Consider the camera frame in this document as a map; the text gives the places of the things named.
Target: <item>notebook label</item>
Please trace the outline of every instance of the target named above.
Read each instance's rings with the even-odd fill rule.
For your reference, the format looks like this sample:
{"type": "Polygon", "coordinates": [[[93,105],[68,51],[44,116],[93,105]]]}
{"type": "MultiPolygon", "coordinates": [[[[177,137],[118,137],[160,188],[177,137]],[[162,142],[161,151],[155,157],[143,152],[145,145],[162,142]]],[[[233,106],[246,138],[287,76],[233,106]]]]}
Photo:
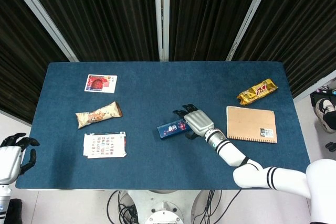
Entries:
{"type": "Polygon", "coordinates": [[[274,137],[273,130],[260,128],[260,136],[274,137]]]}

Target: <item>notebook spiral binding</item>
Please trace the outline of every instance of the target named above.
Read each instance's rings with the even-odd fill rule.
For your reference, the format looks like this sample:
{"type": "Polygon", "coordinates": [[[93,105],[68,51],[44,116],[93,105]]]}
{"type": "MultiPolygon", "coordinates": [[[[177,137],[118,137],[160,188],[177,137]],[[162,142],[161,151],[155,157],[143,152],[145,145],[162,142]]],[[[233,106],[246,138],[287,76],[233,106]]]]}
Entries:
{"type": "Polygon", "coordinates": [[[274,143],[274,141],[269,140],[269,139],[240,137],[240,136],[227,136],[227,137],[229,139],[234,139],[234,140],[246,140],[246,141],[252,141],[252,142],[274,143]]]}

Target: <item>blue wrapper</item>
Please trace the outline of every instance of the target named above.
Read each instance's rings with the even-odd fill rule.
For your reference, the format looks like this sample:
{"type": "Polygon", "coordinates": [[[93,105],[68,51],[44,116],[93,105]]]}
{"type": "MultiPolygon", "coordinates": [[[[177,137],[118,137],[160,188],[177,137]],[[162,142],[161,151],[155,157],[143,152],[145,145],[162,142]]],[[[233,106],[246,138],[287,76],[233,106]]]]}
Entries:
{"type": "Polygon", "coordinates": [[[156,128],[159,131],[161,139],[191,130],[189,125],[183,119],[161,125],[156,128]]]}

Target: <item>sneaker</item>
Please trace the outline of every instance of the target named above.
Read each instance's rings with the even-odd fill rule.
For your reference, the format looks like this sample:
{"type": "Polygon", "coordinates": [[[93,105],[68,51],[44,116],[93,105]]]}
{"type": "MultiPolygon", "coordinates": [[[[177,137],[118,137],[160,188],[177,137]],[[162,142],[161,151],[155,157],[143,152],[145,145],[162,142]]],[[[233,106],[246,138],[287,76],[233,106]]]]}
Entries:
{"type": "Polygon", "coordinates": [[[328,133],[336,132],[336,108],[328,99],[320,99],[315,105],[315,114],[323,129],[328,133]]]}

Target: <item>gold wrapper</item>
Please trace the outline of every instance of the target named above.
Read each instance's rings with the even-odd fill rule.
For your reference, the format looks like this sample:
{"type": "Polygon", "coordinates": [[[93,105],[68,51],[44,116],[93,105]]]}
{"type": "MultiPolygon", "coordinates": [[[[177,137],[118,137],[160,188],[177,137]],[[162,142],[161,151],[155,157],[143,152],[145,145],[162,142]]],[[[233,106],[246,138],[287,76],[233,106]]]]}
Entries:
{"type": "Polygon", "coordinates": [[[248,105],[267,96],[268,94],[271,94],[277,90],[277,88],[278,86],[276,86],[271,79],[266,79],[262,83],[243,91],[237,98],[240,99],[241,105],[248,105]]]}
{"type": "Polygon", "coordinates": [[[122,112],[117,102],[112,102],[111,104],[92,112],[76,113],[76,116],[78,120],[78,128],[80,129],[91,123],[97,123],[109,118],[120,118],[122,117],[122,112]]]}

